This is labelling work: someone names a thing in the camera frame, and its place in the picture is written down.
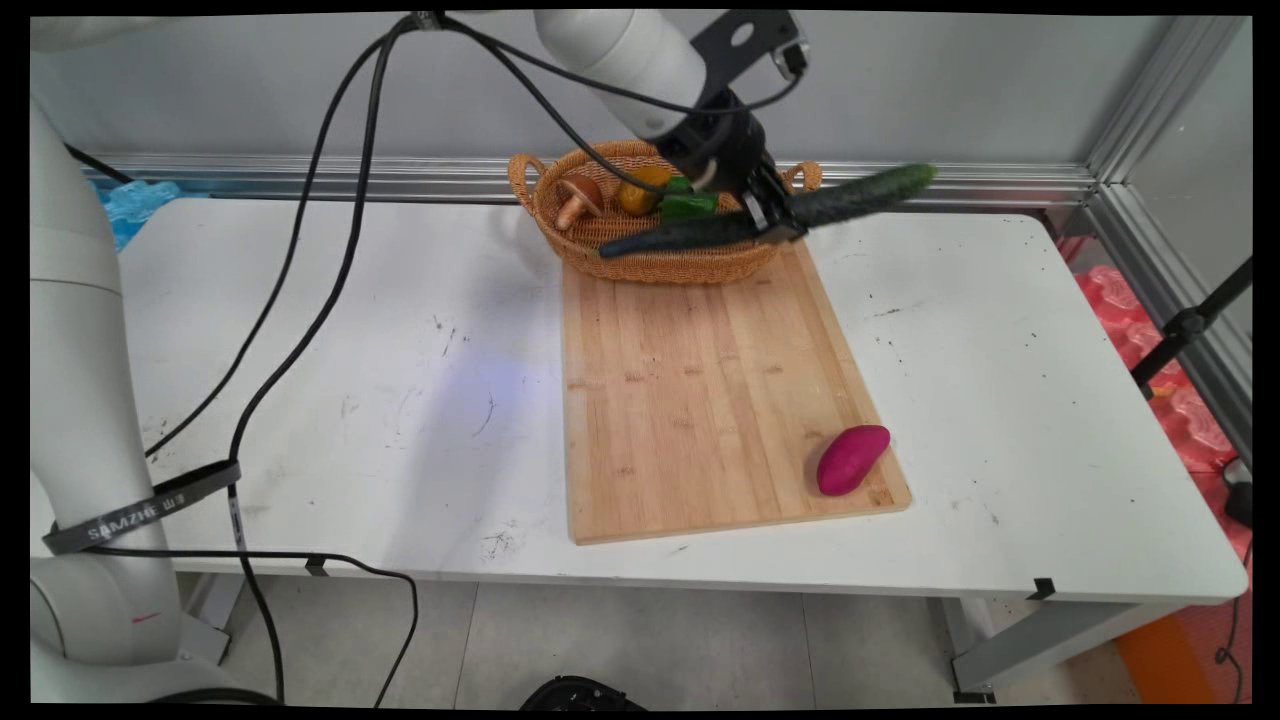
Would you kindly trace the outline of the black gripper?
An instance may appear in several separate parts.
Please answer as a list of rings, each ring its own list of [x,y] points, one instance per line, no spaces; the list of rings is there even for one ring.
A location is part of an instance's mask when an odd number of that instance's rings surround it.
[[[808,228],[786,204],[795,195],[792,170],[765,165],[765,132],[731,88],[705,99],[701,114],[685,117],[655,137],[655,149],[696,192],[742,197],[758,243],[788,243]]]

